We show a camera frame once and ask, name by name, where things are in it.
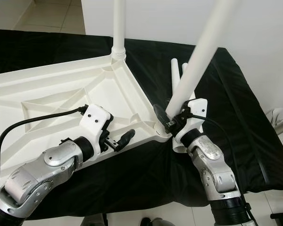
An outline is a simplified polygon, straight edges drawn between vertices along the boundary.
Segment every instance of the black cloth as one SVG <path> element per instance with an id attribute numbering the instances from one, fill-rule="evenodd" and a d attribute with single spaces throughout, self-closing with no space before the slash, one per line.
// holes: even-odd
<path id="1" fill-rule="evenodd" d="M 110 37 L 0 30 L 0 73 L 104 56 L 111 46 Z M 126 40 L 125 47 L 126 63 L 150 102 L 166 107 L 172 95 L 170 60 L 187 62 L 194 46 Z M 207 116 L 234 145 L 243 190 L 283 189 L 283 146 L 226 49 L 217 50 L 195 93 L 208 100 Z M 232 167 L 224 135 L 209 123 L 203 126 Z M 174 153 L 171 139 L 152 141 L 74 173 L 30 219 L 138 210 L 172 201 L 208 204 L 189 156 Z"/>

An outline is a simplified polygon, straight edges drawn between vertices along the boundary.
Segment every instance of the white tube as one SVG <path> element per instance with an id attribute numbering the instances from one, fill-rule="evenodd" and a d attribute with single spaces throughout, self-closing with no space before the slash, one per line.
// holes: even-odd
<path id="1" fill-rule="evenodd" d="M 182 143 L 177 143 L 175 138 L 172 138 L 172 148 L 177 153 L 187 153 L 187 148 Z"/>
<path id="2" fill-rule="evenodd" d="M 170 119 L 177 115 L 204 74 L 220 43 L 221 37 L 232 20 L 239 0 L 217 0 L 210 18 L 188 62 L 166 113 Z"/>
<path id="3" fill-rule="evenodd" d="M 171 74 L 172 74 L 172 92 L 174 93 L 180 81 L 178 62 L 176 58 L 173 58 L 171 60 Z"/>
<path id="4" fill-rule="evenodd" d="M 183 63 L 183 65 L 181 66 L 183 73 L 185 71 L 185 69 L 187 69 L 188 63 Z"/>
<path id="5" fill-rule="evenodd" d="M 115 60 L 125 59 L 125 14 L 126 1 L 114 0 L 113 12 L 113 47 L 112 58 Z"/>

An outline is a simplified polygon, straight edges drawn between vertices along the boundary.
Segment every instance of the metal arm link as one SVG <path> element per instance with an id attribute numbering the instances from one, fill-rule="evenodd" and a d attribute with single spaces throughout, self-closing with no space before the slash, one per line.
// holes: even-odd
<path id="1" fill-rule="evenodd" d="M 225 163 L 220 148 L 207 136 L 196 138 L 187 152 L 201 175 L 208 200 L 240 197 L 233 171 Z"/>
<path id="2" fill-rule="evenodd" d="M 48 149 L 9 176 L 0 188 L 0 209 L 17 218 L 29 217 L 53 188 L 70 179 L 82 162 L 82 151 L 73 141 Z"/>

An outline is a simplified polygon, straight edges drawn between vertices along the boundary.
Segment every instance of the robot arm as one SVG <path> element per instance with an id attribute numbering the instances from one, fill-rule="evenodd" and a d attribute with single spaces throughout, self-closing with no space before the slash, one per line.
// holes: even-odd
<path id="1" fill-rule="evenodd" d="M 19 226 L 56 186 L 68 181 L 83 162 L 96 160 L 109 148 L 118 152 L 135 135 L 130 130 L 119 141 L 109 138 L 113 116 L 97 105 L 85 106 L 80 122 L 81 137 L 61 141 L 36 160 L 16 169 L 0 188 L 0 226 Z"/>
<path id="2" fill-rule="evenodd" d="M 224 155 L 206 135 L 199 132 L 206 116 L 207 100 L 185 102 L 180 113 L 166 123 L 178 143 L 183 143 L 197 168 L 215 218 L 215 226 L 255 226 L 249 219 L 232 169 Z"/>

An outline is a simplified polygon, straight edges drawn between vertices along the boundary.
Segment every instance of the white wall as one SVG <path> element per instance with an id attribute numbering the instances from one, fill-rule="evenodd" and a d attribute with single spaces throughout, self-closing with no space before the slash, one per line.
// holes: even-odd
<path id="1" fill-rule="evenodd" d="M 13 29 L 32 1 L 0 0 L 0 29 Z"/>
<path id="2" fill-rule="evenodd" d="M 126 37 L 196 44 L 214 0 L 127 0 Z M 82 0 L 86 34 L 112 36 L 113 0 Z M 242 0 L 220 46 L 264 111 L 283 106 L 283 0 Z"/>

